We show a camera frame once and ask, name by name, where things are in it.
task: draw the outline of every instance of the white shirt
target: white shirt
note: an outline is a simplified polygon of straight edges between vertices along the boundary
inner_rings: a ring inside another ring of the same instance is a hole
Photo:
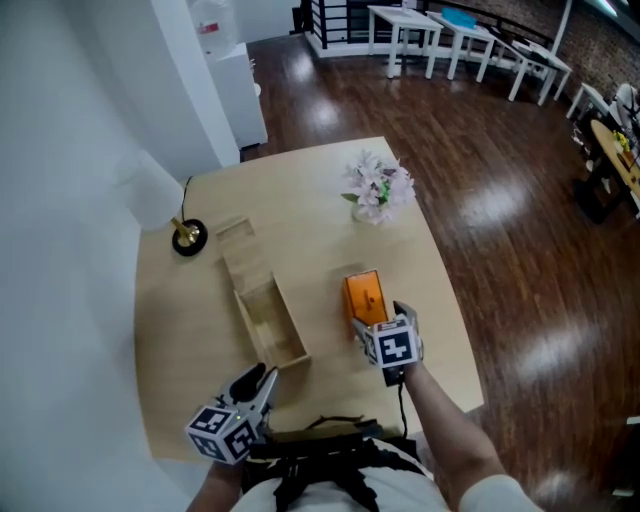
[[[424,466],[397,448],[374,440],[385,450],[396,452],[403,459],[415,464],[424,474],[398,471],[389,468],[364,468],[367,487],[376,493],[380,512],[412,511],[447,512],[440,490],[427,478],[430,474]],[[245,494],[233,512],[275,512],[273,492],[280,486],[281,478],[256,485]],[[288,508],[296,512],[360,512],[363,509],[344,490],[333,482],[320,482],[307,486],[302,495]],[[524,493],[520,484],[506,475],[496,475],[478,482],[464,493],[459,512],[542,512]]]
[[[632,115],[627,109],[638,111],[634,117],[640,123],[640,105],[636,101],[637,94],[637,89],[629,84],[622,84],[616,92],[615,100],[609,105],[609,113],[622,128],[631,128]]]

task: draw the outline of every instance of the white cabinet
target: white cabinet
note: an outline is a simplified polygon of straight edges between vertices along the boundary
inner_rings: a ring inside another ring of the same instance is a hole
[[[237,45],[220,59],[205,57],[238,147],[267,142],[267,128],[257,92],[259,87],[253,83],[247,45]]]

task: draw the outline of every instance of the hardwood floor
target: hardwood floor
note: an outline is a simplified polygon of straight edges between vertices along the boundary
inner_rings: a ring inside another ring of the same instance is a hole
[[[251,44],[269,142],[257,158],[384,135],[456,292],[486,405],[474,414],[507,470],[549,510],[605,510],[627,416],[640,414],[640,227],[626,205],[604,224],[572,197],[587,171],[567,105],[533,83],[448,61],[388,80],[385,60],[319,60],[306,41]]]

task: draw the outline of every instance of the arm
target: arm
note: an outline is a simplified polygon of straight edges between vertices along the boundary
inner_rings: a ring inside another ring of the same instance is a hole
[[[456,506],[472,485],[488,476],[504,474],[487,435],[451,401],[422,363],[406,366],[405,383]]]
[[[631,108],[635,103],[635,92],[633,88],[629,84],[623,84],[618,89],[616,93],[616,109],[618,111],[618,116],[620,117],[620,121],[622,122],[622,128],[631,128],[631,116],[629,115],[629,111],[627,108]]]
[[[242,464],[213,464],[187,512],[229,512],[240,498]]]

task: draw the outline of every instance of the desk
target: desk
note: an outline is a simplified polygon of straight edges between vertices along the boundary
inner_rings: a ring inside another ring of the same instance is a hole
[[[453,44],[451,46],[451,64],[449,65],[449,74],[447,75],[447,78],[449,80],[453,80],[453,76],[455,75],[456,66],[458,65],[458,59],[460,58],[460,51],[462,49],[462,40],[465,37],[469,38],[469,43],[467,44],[467,55],[471,54],[471,45],[473,44],[474,39],[487,43],[487,46],[484,49],[482,63],[480,64],[480,69],[478,70],[478,76],[476,77],[476,82],[482,82],[482,79],[484,78],[484,72],[487,70],[487,64],[489,64],[489,58],[491,57],[491,51],[493,50],[493,42],[495,41],[495,37],[484,27],[461,27],[459,25],[454,25],[450,21],[443,18],[442,14],[440,14],[439,12],[429,11],[427,12],[427,14],[429,15],[429,18],[432,18],[441,25],[447,27],[454,34]]]
[[[256,362],[215,226],[251,219],[311,361],[281,372],[274,430],[305,428],[320,415],[377,418],[401,425],[397,388],[386,388],[359,344],[347,339],[341,284],[377,268],[387,307],[418,312],[424,362],[464,411],[483,403],[462,315],[417,201],[386,225],[351,217],[345,165],[362,149],[393,158],[382,137],[342,142],[245,162],[191,180],[185,210],[208,226],[191,259],[171,248],[172,228],[140,241],[136,286],[136,368],[140,406],[155,457],[199,460],[183,433],[199,404]],[[420,430],[408,395],[409,432]]]
[[[591,121],[591,129],[596,140],[602,146],[606,161],[603,156],[603,161],[593,170],[587,181],[574,182],[574,196],[585,215],[593,222],[600,224],[624,200],[632,201],[631,192],[636,196],[640,194],[640,184],[638,183],[640,169],[634,164],[631,170],[628,170],[618,159],[618,152],[613,144],[613,133],[605,125],[594,119]],[[609,172],[616,180],[620,191],[605,206],[602,206],[595,196],[594,190],[600,180],[606,177]]]
[[[580,100],[582,99],[583,94],[586,94],[589,97],[589,101],[591,101],[591,103],[593,103],[596,106],[596,108],[600,112],[602,112],[603,115],[606,116],[609,113],[609,104],[602,97],[602,94],[600,94],[596,89],[591,87],[589,84],[585,84],[584,82],[582,82],[580,89],[578,89],[578,92],[573,98],[573,103],[571,104],[571,108],[567,112],[567,119],[570,119],[571,116],[573,115],[574,111],[576,110],[576,107],[580,104]],[[582,118],[583,114],[584,114],[584,111],[580,113],[578,120]]]
[[[553,97],[554,100],[557,100],[560,97],[560,94],[562,93],[562,90],[564,89],[564,86],[566,85],[572,70],[569,66],[567,66],[564,62],[562,62],[558,57],[553,55],[546,48],[532,41],[529,41],[529,40],[526,40],[526,41],[527,41],[526,44],[523,44],[519,41],[516,41],[513,43],[513,47],[514,47],[513,49],[518,54],[522,63],[520,64],[518,77],[516,78],[514,87],[511,90],[511,94],[509,95],[509,100],[513,101],[513,98],[515,98],[515,95],[518,91],[518,88],[520,87],[520,83],[522,82],[522,78],[524,76],[524,72],[526,71],[527,67],[529,65],[531,65],[532,67],[537,66],[537,67],[546,69],[546,73],[547,73],[546,78],[544,79],[544,83],[542,85],[542,90],[540,91],[540,98],[538,100],[538,105],[541,106],[544,103],[544,101],[547,99],[547,94],[549,94],[549,90],[551,89],[551,86],[553,85],[553,82],[555,81],[556,75],[558,74],[558,72],[563,72],[564,76],[560,81],[560,85],[558,86],[558,90],[556,91],[555,96]],[[540,62],[539,60],[527,58],[525,52],[535,53],[540,57],[546,59],[547,63],[545,64]]]
[[[550,64],[550,66],[547,66],[547,69],[550,70],[549,73],[551,73],[551,77],[547,76],[542,92],[540,93],[541,96],[544,94],[544,98],[546,98],[549,92],[549,89],[551,89],[551,86],[555,81],[556,75],[558,73],[564,73],[562,80],[560,81],[560,85],[556,90],[556,94],[553,96],[553,99],[555,101],[558,101],[558,99],[560,98],[560,94],[562,94],[562,91],[564,90],[564,86],[567,85],[567,80],[569,80],[569,75],[571,74],[572,69],[569,66],[567,66],[567,64],[565,64],[564,61],[562,61],[556,55],[554,55],[549,50],[547,50],[544,46],[541,46],[538,43],[534,43],[533,41],[529,41],[528,39],[526,41],[528,46],[524,46],[524,45],[522,46],[537,53],[541,57],[547,59]]]
[[[391,48],[389,50],[389,64],[387,66],[387,78],[393,78],[396,65],[396,55],[398,53],[398,35],[400,29],[404,30],[402,54],[407,54],[407,46],[409,45],[409,30],[424,30],[424,43],[422,46],[422,55],[429,55],[429,63],[425,77],[431,78],[433,74],[433,65],[436,60],[436,49],[440,42],[440,30],[442,25],[430,20],[423,14],[413,9],[403,9],[402,7],[383,7],[379,5],[369,5],[369,55],[373,55],[373,42],[375,35],[375,19],[380,16],[383,20],[388,21],[392,28],[391,31]],[[429,46],[429,32],[433,32],[433,41]]]

